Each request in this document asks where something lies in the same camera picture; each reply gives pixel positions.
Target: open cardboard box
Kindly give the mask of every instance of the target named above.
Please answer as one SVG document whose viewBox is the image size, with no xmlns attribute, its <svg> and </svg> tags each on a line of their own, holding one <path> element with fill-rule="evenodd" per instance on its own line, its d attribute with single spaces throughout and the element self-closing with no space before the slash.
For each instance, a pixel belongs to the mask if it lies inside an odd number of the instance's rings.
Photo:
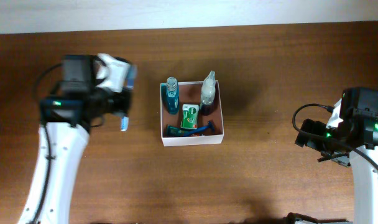
<svg viewBox="0 0 378 224">
<path fill-rule="evenodd" d="M 165 134 L 167 125 L 172 125 L 180 128 L 182 115 L 182 105 L 184 104 L 194 104 L 200 105 L 200 95 L 201 86 L 203 81 L 200 82 L 178 82 L 179 85 L 179 112 L 177 114 L 170 114 L 167 111 L 165 104 L 165 83 L 160 84 L 160 128 L 161 136 L 164 146 L 188 146 L 188 145 L 199 145 L 199 144 L 220 144 L 224 138 L 224 122 L 222 119 L 222 107 L 221 107 L 221 97 L 219 96 L 219 83 L 216 81 L 215 84 L 215 98 L 214 98 L 214 111 L 208 115 L 203 116 L 198 113 L 197 126 L 202 127 L 207 125 L 208 121 L 213 122 L 215 132 L 213 133 L 210 129 L 201 133 L 205 136 L 198 137 L 171 137 Z"/>
</svg>

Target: blue bottle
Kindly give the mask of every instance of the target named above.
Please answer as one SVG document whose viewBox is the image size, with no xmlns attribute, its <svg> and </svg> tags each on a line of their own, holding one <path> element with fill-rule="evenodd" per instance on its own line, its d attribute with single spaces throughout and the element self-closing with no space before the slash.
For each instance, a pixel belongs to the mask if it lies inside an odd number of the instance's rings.
<svg viewBox="0 0 378 224">
<path fill-rule="evenodd" d="M 177 79 L 170 77 L 167 79 L 167 109 L 170 114 L 177 114 L 179 110 L 179 89 Z"/>
</svg>

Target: wood grain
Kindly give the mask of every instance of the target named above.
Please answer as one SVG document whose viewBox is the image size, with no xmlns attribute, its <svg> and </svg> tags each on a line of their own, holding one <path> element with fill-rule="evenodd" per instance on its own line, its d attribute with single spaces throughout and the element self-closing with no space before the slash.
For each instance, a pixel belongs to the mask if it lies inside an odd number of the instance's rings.
<svg viewBox="0 0 378 224">
<path fill-rule="evenodd" d="M 305 103 L 333 105 L 344 88 L 378 90 L 378 22 L 0 35 L 0 223 L 19 219 L 29 192 L 36 76 L 64 54 L 98 52 L 132 60 L 139 73 L 129 131 L 106 116 L 91 133 L 71 223 L 353 218 L 351 170 L 294 145 L 290 120 Z M 160 82 L 203 80 L 210 70 L 221 88 L 223 143 L 163 147 Z M 50 75 L 40 92 L 59 78 Z M 309 109 L 298 122 L 328 117 Z"/>
</svg>

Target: white wall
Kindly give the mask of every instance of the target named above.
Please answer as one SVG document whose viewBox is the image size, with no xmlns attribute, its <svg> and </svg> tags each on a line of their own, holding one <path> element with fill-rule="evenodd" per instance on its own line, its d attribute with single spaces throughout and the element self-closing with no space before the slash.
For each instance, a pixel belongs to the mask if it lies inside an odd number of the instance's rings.
<svg viewBox="0 0 378 224">
<path fill-rule="evenodd" d="M 378 20 L 378 0 L 0 0 L 0 33 Z"/>
</svg>

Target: white bottle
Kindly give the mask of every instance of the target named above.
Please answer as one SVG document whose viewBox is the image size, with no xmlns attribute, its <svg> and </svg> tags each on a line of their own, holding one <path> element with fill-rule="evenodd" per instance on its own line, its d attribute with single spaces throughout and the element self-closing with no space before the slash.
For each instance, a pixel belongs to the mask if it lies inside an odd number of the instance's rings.
<svg viewBox="0 0 378 224">
<path fill-rule="evenodd" d="M 215 72 L 210 71 L 210 74 L 203 82 L 201 86 L 201 105 L 200 112 L 203 115 L 209 115 L 213 112 L 215 97 Z"/>
</svg>

